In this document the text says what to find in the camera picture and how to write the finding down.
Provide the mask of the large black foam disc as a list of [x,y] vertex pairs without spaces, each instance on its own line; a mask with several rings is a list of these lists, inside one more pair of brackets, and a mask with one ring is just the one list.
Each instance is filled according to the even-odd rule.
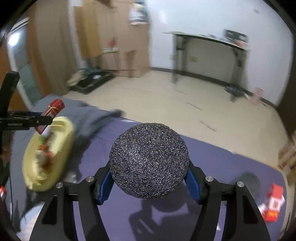
[[116,185],[140,199],[162,198],[183,182],[189,168],[183,138],[161,123],[142,123],[119,135],[109,154]]

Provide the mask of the pink package on floor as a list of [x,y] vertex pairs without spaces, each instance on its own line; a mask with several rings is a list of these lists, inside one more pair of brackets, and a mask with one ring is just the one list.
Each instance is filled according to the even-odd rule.
[[263,93],[264,93],[263,89],[256,87],[252,97],[250,98],[251,103],[254,105],[259,104],[261,102]]

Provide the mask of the red white carton box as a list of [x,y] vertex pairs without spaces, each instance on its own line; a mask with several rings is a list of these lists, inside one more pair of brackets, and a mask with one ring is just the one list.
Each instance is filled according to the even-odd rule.
[[265,202],[258,206],[258,209],[265,222],[276,222],[280,214],[281,207],[285,203],[283,187],[272,184]]

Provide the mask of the white fluffy plush toy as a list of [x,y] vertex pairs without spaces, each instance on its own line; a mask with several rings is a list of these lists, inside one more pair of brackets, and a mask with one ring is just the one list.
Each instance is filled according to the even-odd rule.
[[48,172],[52,166],[53,153],[50,150],[54,138],[54,132],[46,129],[39,137],[38,149],[35,152],[36,163],[39,172]]

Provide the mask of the cardboard boxes on floor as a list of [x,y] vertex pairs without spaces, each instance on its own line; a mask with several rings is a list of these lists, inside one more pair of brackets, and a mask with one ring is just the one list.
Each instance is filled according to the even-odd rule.
[[288,142],[278,152],[278,167],[283,170],[289,168],[287,174],[288,185],[295,184],[295,166],[296,166],[296,147],[295,132],[291,135]]

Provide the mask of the grey cloth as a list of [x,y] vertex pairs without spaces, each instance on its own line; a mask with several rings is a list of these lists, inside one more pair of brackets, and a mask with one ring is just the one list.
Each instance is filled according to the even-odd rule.
[[43,111],[52,101],[58,98],[62,99],[65,107],[57,116],[66,117],[73,123],[73,147],[75,148],[88,145],[90,138],[109,123],[113,117],[123,115],[123,111],[119,109],[102,110],[80,100],[71,100],[56,95],[48,95],[39,100],[32,110],[36,112]]

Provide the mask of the yellow oval plastic basin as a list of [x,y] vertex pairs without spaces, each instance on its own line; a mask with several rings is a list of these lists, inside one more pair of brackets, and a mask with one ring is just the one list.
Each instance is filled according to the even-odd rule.
[[43,192],[55,186],[63,173],[74,140],[74,125],[60,116],[44,137],[34,133],[23,156],[23,179],[28,189]]

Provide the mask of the black open suitcase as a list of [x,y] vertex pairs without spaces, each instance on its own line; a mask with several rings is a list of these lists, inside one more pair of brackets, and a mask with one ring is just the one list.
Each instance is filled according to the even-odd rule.
[[100,68],[83,68],[75,72],[67,81],[70,90],[89,94],[114,78],[114,73]]

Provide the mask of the dark door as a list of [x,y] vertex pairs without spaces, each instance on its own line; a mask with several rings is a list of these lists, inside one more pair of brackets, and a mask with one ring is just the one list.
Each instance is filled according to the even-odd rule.
[[287,87],[285,89],[284,95],[280,101],[279,106],[277,107],[277,112],[282,120],[282,123],[285,127],[287,135],[289,137],[295,131],[296,125],[296,60],[295,60],[295,33],[293,34],[293,58],[292,58],[292,66],[290,69],[290,77],[287,83]]

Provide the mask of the wooden cabinet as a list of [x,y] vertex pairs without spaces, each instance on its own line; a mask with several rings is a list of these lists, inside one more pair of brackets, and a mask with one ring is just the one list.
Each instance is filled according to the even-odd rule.
[[65,95],[80,69],[141,77],[150,69],[144,1],[36,1],[27,48],[42,96]]

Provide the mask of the small black foam disc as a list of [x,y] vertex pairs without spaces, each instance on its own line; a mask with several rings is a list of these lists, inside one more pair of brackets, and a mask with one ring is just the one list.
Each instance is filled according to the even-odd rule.
[[257,203],[260,199],[261,193],[261,183],[259,178],[253,172],[243,172],[239,174],[237,177],[233,178],[230,184],[236,184],[239,181],[245,184],[253,199]]

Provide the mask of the black folding table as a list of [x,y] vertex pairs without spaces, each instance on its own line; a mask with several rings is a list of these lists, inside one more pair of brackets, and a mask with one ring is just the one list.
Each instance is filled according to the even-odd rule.
[[[241,87],[248,48],[237,40],[218,39],[184,32],[166,32],[173,37],[172,82],[187,76],[227,87]],[[239,97],[230,94],[230,101]]]

